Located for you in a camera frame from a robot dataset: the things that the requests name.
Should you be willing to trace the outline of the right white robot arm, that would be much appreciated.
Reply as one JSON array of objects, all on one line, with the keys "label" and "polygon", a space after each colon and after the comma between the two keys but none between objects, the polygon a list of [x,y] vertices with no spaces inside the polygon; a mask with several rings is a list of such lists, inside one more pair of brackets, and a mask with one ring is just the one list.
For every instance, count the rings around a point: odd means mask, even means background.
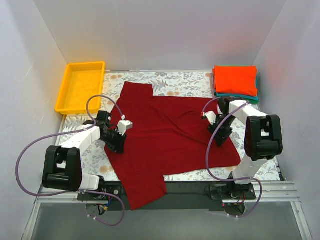
[{"label": "right white robot arm", "polygon": [[210,143],[221,147],[230,137],[234,120],[245,125],[245,154],[227,179],[215,178],[208,192],[212,200],[255,199],[252,182],[260,168],[283,152],[281,121],[278,115],[268,115],[255,109],[243,98],[218,97],[218,114],[203,110],[202,119],[209,122]]}]

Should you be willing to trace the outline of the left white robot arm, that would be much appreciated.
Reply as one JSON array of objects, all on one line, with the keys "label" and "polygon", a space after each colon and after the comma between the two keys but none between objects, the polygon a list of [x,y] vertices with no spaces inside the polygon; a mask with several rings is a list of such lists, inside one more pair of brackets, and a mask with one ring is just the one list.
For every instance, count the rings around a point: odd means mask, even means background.
[{"label": "left white robot arm", "polygon": [[89,191],[95,200],[106,196],[103,177],[84,173],[81,157],[96,141],[102,141],[114,153],[123,154],[127,138],[126,131],[133,123],[123,116],[115,128],[110,122],[111,113],[99,111],[97,117],[83,123],[83,130],[59,146],[46,150],[42,185],[48,189],[68,192]]}]

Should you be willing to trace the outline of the dark red t shirt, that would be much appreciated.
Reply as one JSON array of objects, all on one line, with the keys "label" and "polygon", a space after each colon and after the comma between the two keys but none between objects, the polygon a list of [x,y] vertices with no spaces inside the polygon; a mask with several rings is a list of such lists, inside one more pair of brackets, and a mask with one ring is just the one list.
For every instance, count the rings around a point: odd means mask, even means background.
[{"label": "dark red t shirt", "polygon": [[201,108],[217,112],[207,98],[155,96],[150,84],[126,82],[117,101],[119,110],[133,123],[124,153],[105,148],[121,181],[132,210],[167,193],[164,177],[207,167],[234,167],[241,157],[231,139],[218,147],[210,143],[208,122]]}]

